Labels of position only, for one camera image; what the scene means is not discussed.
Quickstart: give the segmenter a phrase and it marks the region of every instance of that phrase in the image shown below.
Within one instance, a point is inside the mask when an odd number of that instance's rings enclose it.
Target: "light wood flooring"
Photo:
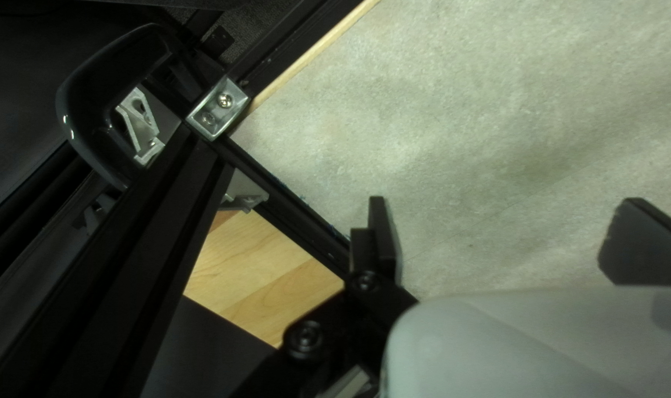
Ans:
[[[215,216],[183,294],[279,346],[286,327],[342,281],[256,212]]]

